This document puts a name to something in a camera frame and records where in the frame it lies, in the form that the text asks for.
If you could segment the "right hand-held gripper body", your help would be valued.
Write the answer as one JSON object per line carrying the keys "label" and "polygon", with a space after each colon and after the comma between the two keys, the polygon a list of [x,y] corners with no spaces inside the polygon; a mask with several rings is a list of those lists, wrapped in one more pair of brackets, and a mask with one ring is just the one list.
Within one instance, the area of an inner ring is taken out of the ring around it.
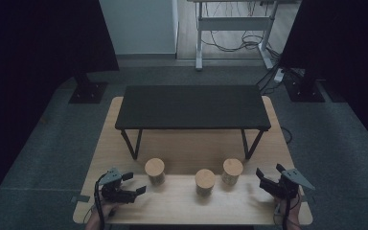
{"label": "right hand-held gripper body", "polygon": [[281,173],[278,182],[274,182],[266,177],[260,181],[260,188],[269,194],[280,199],[295,198],[298,195],[299,187],[303,186],[314,190],[315,187],[297,169],[286,170]]}

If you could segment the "brown-filled glass jar wooden lid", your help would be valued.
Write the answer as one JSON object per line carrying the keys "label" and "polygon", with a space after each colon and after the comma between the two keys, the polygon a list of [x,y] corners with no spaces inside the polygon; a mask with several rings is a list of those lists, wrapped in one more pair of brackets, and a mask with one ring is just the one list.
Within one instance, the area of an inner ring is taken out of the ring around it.
{"label": "brown-filled glass jar wooden lid", "polygon": [[152,185],[158,186],[165,181],[165,164],[159,158],[151,158],[145,165],[145,172]]}

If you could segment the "person's left hand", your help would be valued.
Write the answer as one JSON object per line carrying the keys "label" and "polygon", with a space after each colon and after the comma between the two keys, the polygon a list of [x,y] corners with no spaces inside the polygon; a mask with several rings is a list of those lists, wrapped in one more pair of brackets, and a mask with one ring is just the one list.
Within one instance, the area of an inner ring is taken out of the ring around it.
{"label": "person's left hand", "polygon": [[103,220],[107,220],[109,218],[109,215],[112,212],[115,212],[117,210],[117,208],[119,207],[118,203],[103,203],[101,205],[102,211],[99,212],[98,208],[95,208],[92,211],[91,217],[90,217],[90,221],[91,222],[100,222],[101,219]]}

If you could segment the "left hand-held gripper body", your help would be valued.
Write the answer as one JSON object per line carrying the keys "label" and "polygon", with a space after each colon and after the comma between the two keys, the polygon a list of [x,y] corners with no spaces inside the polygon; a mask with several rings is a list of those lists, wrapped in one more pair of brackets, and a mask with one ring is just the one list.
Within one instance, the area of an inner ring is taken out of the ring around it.
{"label": "left hand-held gripper body", "polygon": [[124,191],[121,188],[122,175],[116,168],[111,168],[100,179],[102,197],[111,203],[133,203],[138,196],[136,191]]}

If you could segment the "person's right hand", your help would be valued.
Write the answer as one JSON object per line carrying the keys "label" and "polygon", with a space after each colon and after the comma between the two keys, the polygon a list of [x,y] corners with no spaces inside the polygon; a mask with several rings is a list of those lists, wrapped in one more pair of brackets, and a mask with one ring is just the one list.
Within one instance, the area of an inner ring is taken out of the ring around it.
{"label": "person's right hand", "polygon": [[287,220],[294,223],[299,223],[299,213],[301,208],[301,197],[298,195],[290,201],[275,197],[275,204],[278,206],[278,215],[284,217],[288,213]]}

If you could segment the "white cabinet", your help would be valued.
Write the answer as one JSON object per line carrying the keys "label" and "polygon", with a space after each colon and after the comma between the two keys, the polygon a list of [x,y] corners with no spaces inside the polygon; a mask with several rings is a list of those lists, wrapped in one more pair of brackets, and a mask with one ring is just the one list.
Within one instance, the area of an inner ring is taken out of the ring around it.
{"label": "white cabinet", "polygon": [[175,55],[177,0],[100,0],[117,55]]}

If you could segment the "leaf-filled glass jar wooden lid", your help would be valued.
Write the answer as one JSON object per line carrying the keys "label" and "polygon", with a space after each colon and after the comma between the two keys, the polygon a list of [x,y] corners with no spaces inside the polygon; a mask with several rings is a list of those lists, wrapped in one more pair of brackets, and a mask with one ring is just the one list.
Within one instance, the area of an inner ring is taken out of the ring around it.
{"label": "leaf-filled glass jar wooden lid", "polygon": [[196,193],[199,196],[209,196],[215,186],[215,174],[207,169],[201,169],[195,174]]}

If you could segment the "dark curtain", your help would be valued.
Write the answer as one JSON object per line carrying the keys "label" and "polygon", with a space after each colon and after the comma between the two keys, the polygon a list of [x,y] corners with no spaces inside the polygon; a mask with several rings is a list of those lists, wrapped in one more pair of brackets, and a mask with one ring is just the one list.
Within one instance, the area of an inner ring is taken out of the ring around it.
{"label": "dark curtain", "polygon": [[100,0],[0,0],[0,183],[62,83],[118,68]]}
{"label": "dark curtain", "polygon": [[368,0],[302,0],[280,65],[325,78],[368,130]]}

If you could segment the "black metal shelf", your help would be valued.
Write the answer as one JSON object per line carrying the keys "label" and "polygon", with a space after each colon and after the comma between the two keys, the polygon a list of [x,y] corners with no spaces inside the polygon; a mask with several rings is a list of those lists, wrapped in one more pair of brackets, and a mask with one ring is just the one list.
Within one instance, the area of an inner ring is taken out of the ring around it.
{"label": "black metal shelf", "polygon": [[115,123],[133,158],[132,129],[238,129],[249,159],[271,129],[256,85],[131,85],[126,88]]}

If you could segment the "grain-filled glass jar wooden lid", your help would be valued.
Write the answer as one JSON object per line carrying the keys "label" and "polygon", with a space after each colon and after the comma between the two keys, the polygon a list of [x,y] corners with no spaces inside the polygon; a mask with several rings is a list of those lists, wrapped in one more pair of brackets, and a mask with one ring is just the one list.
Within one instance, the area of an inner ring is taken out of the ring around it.
{"label": "grain-filled glass jar wooden lid", "polygon": [[230,186],[237,183],[243,171],[243,164],[239,159],[229,158],[223,162],[222,181]]}

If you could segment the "black stand base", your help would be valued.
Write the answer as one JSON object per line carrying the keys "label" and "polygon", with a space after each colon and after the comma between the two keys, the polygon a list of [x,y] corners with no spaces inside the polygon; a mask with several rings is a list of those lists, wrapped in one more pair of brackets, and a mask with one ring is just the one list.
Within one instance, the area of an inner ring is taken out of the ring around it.
{"label": "black stand base", "polygon": [[71,96],[70,104],[99,104],[103,98],[107,82],[93,82],[86,74],[75,76],[77,87]]}
{"label": "black stand base", "polygon": [[284,79],[289,98],[296,103],[323,103],[325,102],[321,92],[316,86],[316,78],[308,74],[302,76],[293,71],[286,71]]}

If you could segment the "white desk frame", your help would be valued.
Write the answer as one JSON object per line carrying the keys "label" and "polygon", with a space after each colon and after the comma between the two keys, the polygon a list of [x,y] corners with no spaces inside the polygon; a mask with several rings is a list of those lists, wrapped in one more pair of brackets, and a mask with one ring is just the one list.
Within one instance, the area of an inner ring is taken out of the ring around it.
{"label": "white desk frame", "polygon": [[[258,51],[263,59],[267,70],[271,70],[274,64],[271,61],[270,53],[267,45],[275,21],[276,12],[279,3],[282,0],[187,0],[195,3],[197,9],[195,10],[195,18],[197,25],[197,41],[195,46],[195,69],[201,71],[203,68],[202,57],[202,33],[211,31],[252,31],[263,32],[263,40],[258,44]],[[207,3],[216,2],[272,2],[273,7],[271,13],[266,16],[223,16],[210,17],[203,15],[203,7]]]}

